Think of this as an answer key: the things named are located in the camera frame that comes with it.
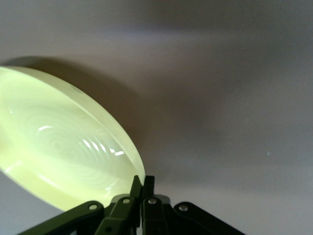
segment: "black bracket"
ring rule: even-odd
[[[108,207],[89,201],[19,235],[135,235],[141,216],[143,235],[244,235],[192,203],[172,208],[168,197],[154,194],[154,184],[154,176],[144,186],[135,176],[130,193]]]

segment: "white backdrop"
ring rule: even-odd
[[[312,21],[308,0],[1,0],[0,62],[102,104],[173,205],[249,235],[310,235]],[[0,183],[0,234],[60,213]]]

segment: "gray wall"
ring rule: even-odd
[[[249,235],[312,234],[312,1],[0,1],[0,63],[69,81],[156,192]],[[0,175],[0,234],[60,213]]]

